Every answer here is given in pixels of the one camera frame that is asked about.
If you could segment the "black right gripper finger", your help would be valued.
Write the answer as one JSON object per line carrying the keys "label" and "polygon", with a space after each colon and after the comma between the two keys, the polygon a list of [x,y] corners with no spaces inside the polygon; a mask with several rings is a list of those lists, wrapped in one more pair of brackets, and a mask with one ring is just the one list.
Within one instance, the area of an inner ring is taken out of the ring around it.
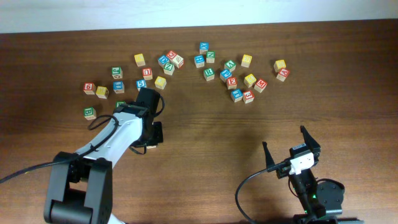
{"label": "black right gripper finger", "polygon": [[309,134],[309,132],[307,131],[305,126],[301,126],[300,131],[303,134],[304,143],[308,146],[308,148],[312,152],[320,152],[321,147],[320,147],[319,143],[317,143],[316,140]]}
{"label": "black right gripper finger", "polygon": [[266,159],[266,171],[272,172],[274,170],[275,162],[271,156],[271,153],[267,147],[267,143],[265,141],[262,142],[262,146],[264,149],[265,159]]}

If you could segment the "black round arm base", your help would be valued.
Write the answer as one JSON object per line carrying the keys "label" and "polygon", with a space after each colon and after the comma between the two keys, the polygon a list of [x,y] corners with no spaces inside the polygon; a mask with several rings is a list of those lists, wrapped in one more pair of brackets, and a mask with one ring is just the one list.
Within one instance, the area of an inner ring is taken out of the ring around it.
{"label": "black round arm base", "polygon": [[341,215],[345,186],[331,179],[320,179],[317,184],[316,196],[325,208],[325,215]]}

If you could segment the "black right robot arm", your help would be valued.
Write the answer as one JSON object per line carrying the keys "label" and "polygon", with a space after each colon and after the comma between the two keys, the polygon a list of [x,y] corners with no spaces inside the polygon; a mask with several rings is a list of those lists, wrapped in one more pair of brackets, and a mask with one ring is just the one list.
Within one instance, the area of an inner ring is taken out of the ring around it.
{"label": "black right robot arm", "polygon": [[290,157],[276,164],[263,142],[266,157],[266,171],[275,171],[279,179],[288,177],[295,193],[307,212],[298,217],[299,223],[310,223],[318,220],[330,220],[341,213],[341,207],[334,206],[326,200],[326,188],[318,183],[311,168],[318,164],[321,147],[304,126],[300,127],[304,143],[290,148]]}

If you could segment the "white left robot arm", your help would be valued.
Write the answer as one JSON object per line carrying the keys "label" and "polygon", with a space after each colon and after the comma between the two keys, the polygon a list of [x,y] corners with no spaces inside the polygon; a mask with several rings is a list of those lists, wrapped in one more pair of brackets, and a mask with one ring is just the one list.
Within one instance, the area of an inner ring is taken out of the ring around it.
{"label": "white left robot arm", "polygon": [[143,155],[163,141],[162,124],[155,121],[164,99],[141,88],[136,100],[119,105],[106,116],[106,126],[74,153],[53,159],[44,220],[47,223],[120,223],[112,213],[113,168],[128,149]]}

